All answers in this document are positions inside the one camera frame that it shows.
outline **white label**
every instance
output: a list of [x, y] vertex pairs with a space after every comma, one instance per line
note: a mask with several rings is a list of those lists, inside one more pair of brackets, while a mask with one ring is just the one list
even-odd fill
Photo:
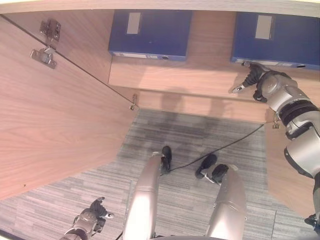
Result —
[[126, 29], [126, 34], [138, 34], [140, 25], [140, 12], [130, 12], [128, 27]]
[[259, 15], [256, 23], [255, 38], [267, 39], [271, 38], [272, 16]]
[[116, 55], [116, 56], [119, 56], [119, 57], [141, 58], [141, 59], [146, 59], [147, 58], [147, 55], [138, 54], [138, 53], [114, 52], [113, 54]]
[[148, 59], [158, 59], [157, 56], [154, 56], [154, 55], [147, 55], [146, 56]]
[[259, 63], [259, 64], [262, 64], [262, 65], [272, 65], [272, 66], [275, 66], [275, 65], [278, 65], [279, 62], [277, 61], [261, 61], [261, 60], [254, 60], [252, 61], [254, 63]]
[[279, 63], [279, 66], [284, 66], [284, 67], [291, 67], [292, 63]]
[[[238, 58], [237, 60], [235, 60], [235, 63], [243, 63], [245, 60], [244, 59], [240, 59]], [[259, 63], [259, 64], [263, 64], [263, 65], [271, 65], [271, 66], [276, 66], [279, 64], [279, 62], [277, 61], [263, 61], [263, 60], [247, 60], [250, 61], [252, 63]]]

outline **wood grain surface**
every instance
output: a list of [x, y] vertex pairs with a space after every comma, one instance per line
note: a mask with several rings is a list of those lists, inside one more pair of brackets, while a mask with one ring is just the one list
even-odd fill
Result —
[[56, 51], [94, 77], [108, 83], [112, 56], [108, 52], [113, 10], [69, 10], [6, 14], [28, 33], [46, 42], [40, 24], [55, 19], [61, 24]]
[[0, 13], [76, 9], [215, 10], [320, 17], [319, 0], [2, 0]]
[[255, 123], [265, 123], [272, 120], [272, 118], [267, 115], [267, 104], [228, 98], [141, 90], [138, 105], [142, 109], [154, 109]]
[[315, 181], [299, 174], [286, 160], [284, 149], [290, 142], [285, 127], [273, 129], [272, 123], [264, 126], [269, 193], [294, 210], [307, 217], [315, 212], [312, 192]]
[[[248, 68], [230, 62], [235, 19], [235, 12], [194, 11], [186, 62], [113, 57], [109, 84], [254, 101], [254, 87], [238, 94], [230, 93], [249, 73]], [[320, 71], [290, 67], [273, 69], [286, 72], [320, 105]]]
[[115, 159], [136, 112], [130, 102], [0, 17], [0, 199]]

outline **open cabinet door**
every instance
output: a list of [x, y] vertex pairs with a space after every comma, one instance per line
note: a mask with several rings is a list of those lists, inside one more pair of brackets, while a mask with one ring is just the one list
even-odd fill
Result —
[[112, 89], [0, 17], [0, 199], [115, 160], [137, 113]]

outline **screw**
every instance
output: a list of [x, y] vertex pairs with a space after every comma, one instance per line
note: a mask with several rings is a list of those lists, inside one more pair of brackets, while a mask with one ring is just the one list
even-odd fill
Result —
[[60, 23], [56, 23], [56, 25], [55, 25], [55, 29], [57, 30], [57, 31], [60, 31], [60, 28], [61, 28], [61, 25], [60, 25]]

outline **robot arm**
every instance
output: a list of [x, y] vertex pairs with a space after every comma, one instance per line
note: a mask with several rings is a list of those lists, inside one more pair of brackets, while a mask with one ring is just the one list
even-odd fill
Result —
[[320, 234], [320, 111], [308, 96], [298, 88], [296, 81], [283, 72], [271, 70], [259, 63], [245, 61], [242, 65], [251, 72], [244, 82], [233, 89], [237, 93], [256, 84], [253, 98], [267, 103], [285, 126], [291, 142], [284, 156], [300, 174], [315, 180], [313, 203], [315, 214], [311, 221]]
[[86, 208], [76, 216], [72, 227], [66, 231], [60, 240], [89, 240], [96, 233], [101, 233], [106, 219], [112, 219], [114, 215], [108, 212], [102, 205], [104, 197], [95, 200], [90, 208]]

